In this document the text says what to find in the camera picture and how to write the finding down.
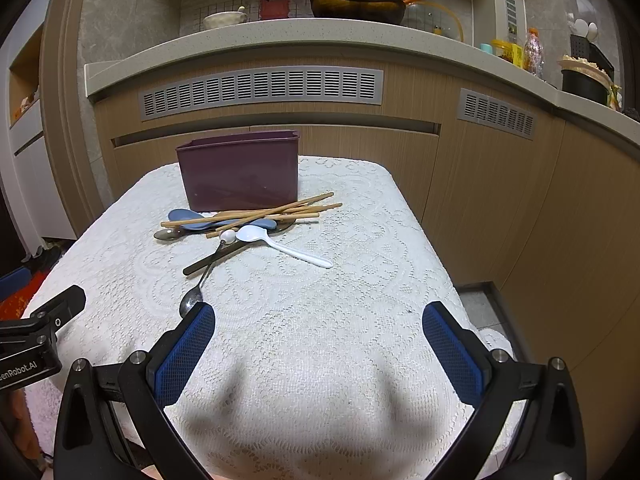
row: gray vent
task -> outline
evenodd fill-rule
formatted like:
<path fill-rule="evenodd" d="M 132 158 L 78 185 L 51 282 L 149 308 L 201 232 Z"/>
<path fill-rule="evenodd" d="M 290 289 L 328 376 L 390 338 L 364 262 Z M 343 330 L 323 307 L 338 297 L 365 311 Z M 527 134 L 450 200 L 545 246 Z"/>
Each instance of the gray vent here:
<path fill-rule="evenodd" d="M 526 110 L 466 88 L 460 90 L 458 118 L 491 126 L 525 139 L 533 139 L 536 126 L 535 116 Z"/>
<path fill-rule="evenodd" d="M 245 103 L 335 101 L 382 104 L 382 70 L 273 66 L 210 74 L 140 92 L 143 121 Z"/>
<path fill-rule="evenodd" d="M 516 0 L 505 0 L 507 10 L 507 28 L 510 34 L 518 33 L 518 15 L 516 12 Z"/>

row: table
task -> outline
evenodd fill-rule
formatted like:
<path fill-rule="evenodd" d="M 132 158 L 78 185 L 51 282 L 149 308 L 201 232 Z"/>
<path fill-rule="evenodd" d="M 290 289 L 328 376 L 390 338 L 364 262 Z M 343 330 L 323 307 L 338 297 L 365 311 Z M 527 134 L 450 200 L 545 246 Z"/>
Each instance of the table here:
<path fill-rule="evenodd" d="M 216 333 L 184 393 L 165 410 L 212 474 L 228 478 L 425 478 L 467 422 L 422 334 L 424 305 L 440 300 L 478 331 L 389 173 L 359 160 L 300 157 L 299 196 L 335 191 L 339 209 L 299 221 L 279 242 L 334 261 L 321 269 L 252 245 L 202 286 Z M 70 364 L 124 360 L 180 321 L 199 275 L 181 269 L 217 240 L 152 237 L 172 208 L 188 207 L 177 164 L 145 175 L 69 249 L 26 315 L 72 284 L 83 313 L 58 333 Z M 481 337 L 511 350 L 494 331 Z M 129 417 L 118 415 L 137 441 Z M 494 452 L 507 446 L 515 405 Z"/>

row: white plastic spoon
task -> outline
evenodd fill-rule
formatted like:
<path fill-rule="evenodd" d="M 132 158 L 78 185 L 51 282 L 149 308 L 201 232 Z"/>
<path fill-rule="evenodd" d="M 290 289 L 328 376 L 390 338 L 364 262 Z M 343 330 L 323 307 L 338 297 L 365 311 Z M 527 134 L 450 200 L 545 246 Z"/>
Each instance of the white plastic spoon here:
<path fill-rule="evenodd" d="M 263 229 L 262 227 L 258 227 L 256 225 L 245 225 L 241 227 L 240 230 L 236 233 L 236 238 L 238 240 L 242 240 L 243 242 L 257 242 L 258 240 L 263 240 L 274 249 L 282 251 L 289 256 L 293 256 L 295 258 L 299 258 L 300 260 L 309 262 L 310 264 L 317 265 L 318 267 L 331 269 L 331 267 L 334 266 L 332 262 L 330 262 L 329 260 L 325 260 L 324 258 L 320 258 L 319 256 L 313 256 L 312 254 L 303 253 L 302 251 L 297 251 L 295 249 L 285 247 L 284 245 L 277 244 L 276 242 L 271 240 L 271 238 L 269 238 L 266 229 Z"/>
<path fill-rule="evenodd" d="M 581 36 L 583 38 L 587 37 L 587 33 L 589 31 L 589 25 L 584 20 L 575 20 L 575 33 L 576 36 Z"/>
<path fill-rule="evenodd" d="M 595 23 L 590 23 L 589 31 L 587 32 L 587 40 L 593 43 L 597 37 L 598 37 L 598 26 Z"/>

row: blue gripper pad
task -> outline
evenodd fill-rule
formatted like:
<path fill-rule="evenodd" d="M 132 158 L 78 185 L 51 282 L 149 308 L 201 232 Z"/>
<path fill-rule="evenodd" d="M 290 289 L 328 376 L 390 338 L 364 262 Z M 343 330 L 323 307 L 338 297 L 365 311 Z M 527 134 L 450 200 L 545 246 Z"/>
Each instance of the blue gripper pad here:
<path fill-rule="evenodd" d="M 477 408 L 491 379 L 482 342 L 471 330 L 463 330 L 439 301 L 424 308 L 422 331 L 460 400 Z"/>
<path fill-rule="evenodd" d="M 151 349 L 146 382 L 158 406 L 164 408 L 178 401 L 215 328 L 213 308 L 196 303 L 180 324 L 162 334 Z"/>

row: chopsticks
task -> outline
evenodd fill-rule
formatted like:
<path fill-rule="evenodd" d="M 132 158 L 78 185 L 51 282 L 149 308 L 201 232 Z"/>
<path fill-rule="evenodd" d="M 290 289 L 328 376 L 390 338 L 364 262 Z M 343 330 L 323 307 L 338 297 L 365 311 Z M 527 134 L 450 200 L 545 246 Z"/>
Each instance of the chopsticks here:
<path fill-rule="evenodd" d="M 264 216 L 265 218 L 271 218 L 273 220 L 286 220 L 287 218 L 292 218 L 289 214 L 309 214 L 309 213 L 319 213 L 322 211 L 327 211 L 329 209 L 334 209 L 336 207 L 340 207 L 342 203 L 337 204 L 329 204 L 325 206 L 305 206 L 305 207 L 291 207 L 282 211 L 283 214 L 287 214 L 286 218 L 274 218 L 273 215 L 267 214 Z M 175 221 L 165 221 L 160 222 L 161 227 L 177 227 L 185 224 L 201 224 L 204 222 L 221 222 L 223 220 L 238 220 L 241 218 L 249 218 L 249 216 L 260 213 L 264 215 L 268 212 L 268 209 L 258 209 L 256 211 L 223 211 L 216 215 L 209 216 L 206 218 L 195 218 L 193 220 L 175 220 Z M 318 215 L 315 216 L 301 216 L 297 218 L 317 218 Z"/>
<path fill-rule="evenodd" d="M 264 218 L 265 216 L 268 216 L 268 215 L 281 213 L 284 210 L 287 210 L 287 209 L 290 209 L 290 208 L 293 208 L 293 207 L 298 207 L 300 205 L 308 205 L 308 204 L 311 204 L 313 202 L 319 202 L 319 201 L 324 200 L 325 198 L 329 198 L 330 196 L 333 196 L 333 195 L 334 195 L 334 192 L 331 191 L 329 193 L 324 193 L 322 195 L 313 196 L 311 198 L 305 198 L 304 200 L 298 200 L 297 202 L 292 202 L 290 204 L 281 205 L 280 207 L 274 207 L 272 209 L 262 210 L 261 212 L 257 212 L 257 213 L 255 213 L 255 214 L 253 214 L 251 216 L 248 216 L 247 218 L 241 218 L 241 219 L 236 220 L 235 222 L 231 222 L 231 224 L 227 224 L 225 226 L 219 227 L 215 231 L 207 233 L 206 237 L 207 238 L 213 238 L 213 237 L 218 236 L 222 231 L 225 231 L 227 229 L 231 229 L 231 228 L 236 227 L 236 226 L 248 224 L 249 222 L 257 220 L 258 218 Z"/>
<path fill-rule="evenodd" d="M 320 202 L 325 198 L 333 196 L 332 191 L 328 193 L 322 193 L 311 198 L 305 198 L 298 200 L 290 204 L 273 207 L 270 209 L 257 209 L 257 210 L 236 210 L 236 211 L 221 211 L 213 216 L 205 218 L 194 218 L 191 220 L 175 220 L 160 222 L 162 227 L 178 227 L 185 224 L 201 224 L 205 222 L 220 222 L 226 220 L 233 220 L 231 223 L 220 226 L 215 231 L 206 233 L 207 238 L 213 238 L 219 236 L 221 232 L 227 229 L 233 229 L 237 231 L 242 225 L 248 224 L 258 218 L 268 218 L 276 221 L 290 221 L 294 222 L 297 219 L 302 218 L 318 218 L 322 211 L 328 211 L 329 209 L 335 209 L 342 205 L 342 202 L 328 205 L 312 206 L 315 202 Z"/>

